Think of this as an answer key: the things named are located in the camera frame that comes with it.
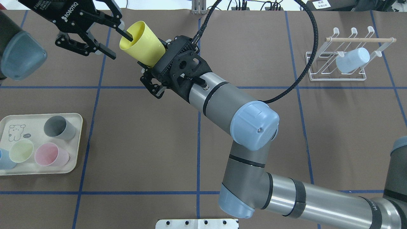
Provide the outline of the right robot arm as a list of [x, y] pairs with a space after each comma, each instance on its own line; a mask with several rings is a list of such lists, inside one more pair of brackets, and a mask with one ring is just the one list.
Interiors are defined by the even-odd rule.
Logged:
[[169, 88], [228, 133], [233, 143], [218, 204], [236, 218], [256, 209], [283, 217], [314, 221], [342, 229], [406, 228], [406, 137], [391, 151], [381, 198], [355, 197], [306, 184], [264, 170], [279, 116], [265, 102], [214, 74], [187, 36], [168, 43], [155, 35], [141, 38], [141, 82], [161, 98]]

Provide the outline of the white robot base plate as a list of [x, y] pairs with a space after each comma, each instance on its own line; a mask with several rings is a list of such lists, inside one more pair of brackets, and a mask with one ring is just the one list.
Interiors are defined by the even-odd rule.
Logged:
[[238, 219], [163, 219], [156, 229], [239, 229]]

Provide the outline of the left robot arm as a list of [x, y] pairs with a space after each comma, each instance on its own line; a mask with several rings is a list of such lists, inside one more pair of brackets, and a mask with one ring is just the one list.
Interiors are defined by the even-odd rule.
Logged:
[[[133, 41], [133, 36], [124, 29], [121, 9], [113, 0], [103, 1], [112, 16], [96, 9], [92, 0], [21, 0], [20, 3], [55, 25], [59, 30], [55, 44], [68, 51], [83, 56], [100, 52], [116, 58], [115, 52], [91, 34], [95, 23], [111, 27]], [[39, 42], [1, 12], [1, 80], [23, 80], [46, 59], [47, 52]]]

